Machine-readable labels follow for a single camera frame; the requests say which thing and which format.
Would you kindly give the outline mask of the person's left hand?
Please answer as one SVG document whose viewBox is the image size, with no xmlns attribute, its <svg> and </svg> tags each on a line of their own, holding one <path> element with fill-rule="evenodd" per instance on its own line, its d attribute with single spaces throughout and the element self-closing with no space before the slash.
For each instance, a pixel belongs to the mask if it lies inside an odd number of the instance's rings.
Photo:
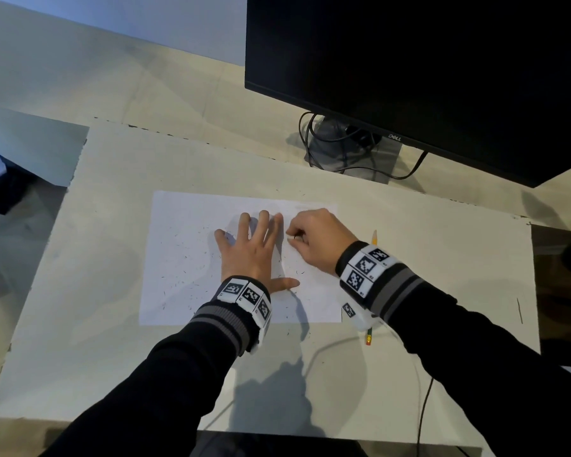
<svg viewBox="0 0 571 457">
<path fill-rule="evenodd" d="M 232 276 L 245 276 L 258 280 L 268 291 L 268 282 L 272 277 L 273 252 L 277 239 L 281 236 L 283 216 L 281 213 L 270 215 L 271 237 L 266 245 L 253 245 L 251 215 L 242 213 L 239 217 L 235 241 L 230 251 L 221 257 L 221 280 Z"/>
</svg>

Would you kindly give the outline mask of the person's right hand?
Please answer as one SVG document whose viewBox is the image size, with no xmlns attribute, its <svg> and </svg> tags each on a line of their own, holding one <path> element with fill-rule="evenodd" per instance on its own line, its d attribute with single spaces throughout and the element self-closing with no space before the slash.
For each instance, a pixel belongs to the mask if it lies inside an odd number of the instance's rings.
<svg viewBox="0 0 571 457">
<path fill-rule="evenodd" d="M 313 249 L 311 266 L 329 275 L 339 275 L 338 262 L 358 238 L 325 208 L 299 212 L 285 231 L 288 238 L 305 238 Z"/>
</svg>

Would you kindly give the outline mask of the white paper sheet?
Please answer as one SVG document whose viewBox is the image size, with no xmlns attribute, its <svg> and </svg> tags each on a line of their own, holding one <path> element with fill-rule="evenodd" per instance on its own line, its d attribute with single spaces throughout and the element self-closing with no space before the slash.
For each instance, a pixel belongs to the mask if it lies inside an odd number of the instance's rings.
<svg viewBox="0 0 571 457">
<path fill-rule="evenodd" d="M 251 215 L 251 232 L 258 214 L 281 213 L 283 230 L 301 211 L 335 204 L 272 200 L 225 195 L 156 191 L 145 252 L 139 309 L 140 325 L 185 325 L 216 293 L 221 255 L 214 232 L 221 229 L 230 243 L 236 238 L 240 215 Z M 345 295 L 338 280 L 308 265 L 284 233 L 277 238 L 272 278 L 294 278 L 299 286 L 272 294 L 271 323 L 341 323 Z"/>
</svg>

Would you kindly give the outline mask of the person's left forearm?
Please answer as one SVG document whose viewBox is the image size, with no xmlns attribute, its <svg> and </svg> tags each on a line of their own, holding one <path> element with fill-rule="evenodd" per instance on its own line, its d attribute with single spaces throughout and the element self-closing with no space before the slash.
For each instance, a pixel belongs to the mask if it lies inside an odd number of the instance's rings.
<svg viewBox="0 0 571 457">
<path fill-rule="evenodd" d="M 202 305 L 40 457 L 187 457 L 200 419 L 212 411 L 229 369 L 259 332 L 236 304 Z"/>
</svg>

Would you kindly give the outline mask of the person's right forearm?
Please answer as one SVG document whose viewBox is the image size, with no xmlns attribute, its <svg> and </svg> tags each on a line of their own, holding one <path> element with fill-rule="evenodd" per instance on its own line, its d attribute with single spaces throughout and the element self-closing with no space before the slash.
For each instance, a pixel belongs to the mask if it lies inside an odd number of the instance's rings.
<svg viewBox="0 0 571 457">
<path fill-rule="evenodd" d="M 346 249 L 338 277 L 367 244 Z M 571 372 L 403 262 L 386 274 L 373 312 L 442 384 L 496 457 L 571 457 Z"/>
</svg>

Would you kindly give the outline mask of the white marker wristband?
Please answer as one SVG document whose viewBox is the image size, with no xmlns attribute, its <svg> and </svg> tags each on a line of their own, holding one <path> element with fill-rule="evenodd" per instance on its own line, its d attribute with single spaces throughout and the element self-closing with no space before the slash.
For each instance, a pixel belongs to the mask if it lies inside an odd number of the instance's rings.
<svg viewBox="0 0 571 457">
<path fill-rule="evenodd" d="M 398 263 L 377 245 L 367 244 L 345 264 L 339 281 L 346 297 L 342 310 L 358 331 L 369 334 L 382 324 L 372 306 L 382 288 L 380 280 Z"/>
<path fill-rule="evenodd" d="M 259 333 L 251 338 L 250 353 L 255 353 L 263 344 L 272 318 L 272 303 L 268 292 L 255 284 L 252 278 L 232 276 L 227 278 L 215 294 L 215 299 L 236 304 L 251 314 Z"/>
</svg>

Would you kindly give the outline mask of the yellow pencil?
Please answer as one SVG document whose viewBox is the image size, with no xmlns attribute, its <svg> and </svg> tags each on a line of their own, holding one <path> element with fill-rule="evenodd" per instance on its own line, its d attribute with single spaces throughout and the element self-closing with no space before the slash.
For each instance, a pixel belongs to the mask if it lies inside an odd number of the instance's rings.
<svg viewBox="0 0 571 457">
<path fill-rule="evenodd" d="M 371 239 L 371 244 L 372 245 L 377 245 L 377 230 L 373 231 L 373 236 Z M 373 327 L 371 326 L 368 330 L 366 330 L 366 338 L 365 338 L 365 343 L 367 346 L 370 346 L 372 343 L 372 336 L 373 336 Z"/>
</svg>

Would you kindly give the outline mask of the grey monitor stand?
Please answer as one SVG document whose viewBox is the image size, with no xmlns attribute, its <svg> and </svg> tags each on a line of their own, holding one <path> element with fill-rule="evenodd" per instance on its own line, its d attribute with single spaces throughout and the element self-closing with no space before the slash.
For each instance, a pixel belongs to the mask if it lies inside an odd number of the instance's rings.
<svg viewBox="0 0 571 457">
<path fill-rule="evenodd" d="M 402 144 L 331 117 L 304 113 L 298 135 L 312 168 L 384 184 L 410 172 L 399 157 Z"/>
</svg>

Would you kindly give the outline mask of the large white board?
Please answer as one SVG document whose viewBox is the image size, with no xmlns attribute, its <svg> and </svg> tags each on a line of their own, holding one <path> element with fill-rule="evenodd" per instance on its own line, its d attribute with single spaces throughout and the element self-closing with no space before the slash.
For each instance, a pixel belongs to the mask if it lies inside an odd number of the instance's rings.
<svg viewBox="0 0 571 457">
<path fill-rule="evenodd" d="M 112 122 L 90 127 L 0 372 L 0 418 L 71 421 L 180 330 L 138 322 L 155 191 L 325 202 L 358 238 L 540 351 L 528 219 Z M 429 374 L 389 328 L 271 322 L 202 430 L 414 442 Z"/>
</svg>

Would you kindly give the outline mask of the black computer monitor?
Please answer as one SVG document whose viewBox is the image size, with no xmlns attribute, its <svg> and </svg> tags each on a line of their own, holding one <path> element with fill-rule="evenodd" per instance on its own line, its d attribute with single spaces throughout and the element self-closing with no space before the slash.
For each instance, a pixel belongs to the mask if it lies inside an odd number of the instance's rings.
<svg viewBox="0 0 571 457">
<path fill-rule="evenodd" d="M 245 88 L 533 188 L 571 169 L 571 0 L 247 0 Z"/>
</svg>

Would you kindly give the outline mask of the dark box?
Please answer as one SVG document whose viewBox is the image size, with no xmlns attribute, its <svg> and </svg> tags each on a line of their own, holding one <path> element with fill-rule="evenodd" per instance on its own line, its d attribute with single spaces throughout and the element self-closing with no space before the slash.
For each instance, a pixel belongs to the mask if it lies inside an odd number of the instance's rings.
<svg viewBox="0 0 571 457">
<path fill-rule="evenodd" d="M 0 215 L 6 215 L 27 193 L 37 176 L 0 156 Z"/>
</svg>

